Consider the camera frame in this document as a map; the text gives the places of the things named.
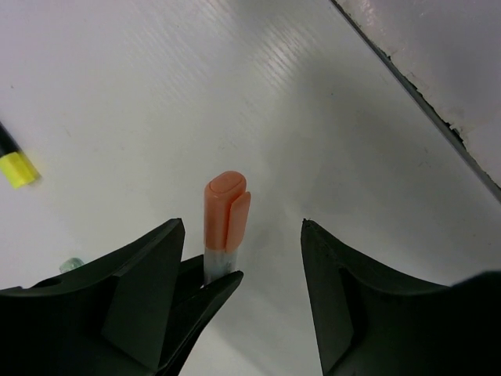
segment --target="yellow object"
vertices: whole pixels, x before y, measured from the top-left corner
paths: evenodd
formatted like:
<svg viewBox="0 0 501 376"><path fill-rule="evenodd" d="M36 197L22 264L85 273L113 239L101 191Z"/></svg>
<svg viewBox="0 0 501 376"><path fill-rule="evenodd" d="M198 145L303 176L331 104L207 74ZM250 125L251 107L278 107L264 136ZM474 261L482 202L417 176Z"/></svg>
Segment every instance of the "yellow object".
<svg viewBox="0 0 501 376"><path fill-rule="evenodd" d="M14 188L32 183L39 177L26 155L19 151L1 156L0 170Z"/></svg>

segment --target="pen cap clip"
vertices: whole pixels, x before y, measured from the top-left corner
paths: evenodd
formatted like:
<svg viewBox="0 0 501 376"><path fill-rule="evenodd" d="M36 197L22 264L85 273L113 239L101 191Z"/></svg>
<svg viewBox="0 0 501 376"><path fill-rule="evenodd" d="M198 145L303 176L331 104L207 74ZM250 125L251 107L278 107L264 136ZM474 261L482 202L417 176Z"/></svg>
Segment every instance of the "pen cap clip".
<svg viewBox="0 0 501 376"><path fill-rule="evenodd" d="M251 204L247 181L227 171L210 181L204 191L204 242L213 251L235 251L242 242Z"/></svg>

